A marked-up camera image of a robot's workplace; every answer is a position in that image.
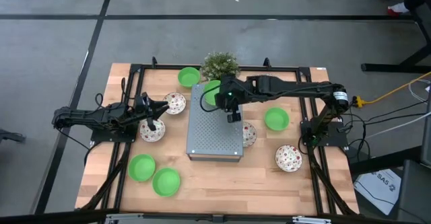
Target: concrete floor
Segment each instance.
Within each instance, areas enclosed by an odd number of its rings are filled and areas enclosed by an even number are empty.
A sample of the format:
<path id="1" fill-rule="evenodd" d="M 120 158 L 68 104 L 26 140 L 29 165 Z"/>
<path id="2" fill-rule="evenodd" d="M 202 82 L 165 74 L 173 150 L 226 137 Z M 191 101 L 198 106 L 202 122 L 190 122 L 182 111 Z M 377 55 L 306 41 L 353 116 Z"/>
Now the concrete floor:
<path id="1" fill-rule="evenodd" d="M 384 15 L 399 0 L 111 0 L 108 14 Z M 0 13 L 99 14 L 103 0 L 0 0 Z M 53 150 L 53 111 L 66 106 L 84 61 L 95 20 L 0 20 L 0 127 L 27 135 L 24 144 L 0 144 L 0 216 L 23 215 L 32 204 Z M 124 20 L 105 21 L 79 108 L 95 108 L 111 63 L 202 63 L 212 51 L 230 51 L 241 65 L 328 68 L 349 95 L 374 99 L 418 77 L 363 73 L 360 63 L 398 63 L 424 45 L 411 22 Z M 422 83 L 413 88 L 426 97 Z M 363 118 L 417 100 L 402 90 L 379 104 L 354 110 Z M 424 106 L 403 114 L 423 112 Z M 370 134 L 404 120 L 370 127 Z M 423 121 L 370 141 L 374 156 L 419 145 Z M 349 139 L 360 136 L 360 126 Z M 88 143 L 90 131 L 71 136 Z M 68 141 L 46 211 L 71 211 L 83 172 L 85 149 Z"/>

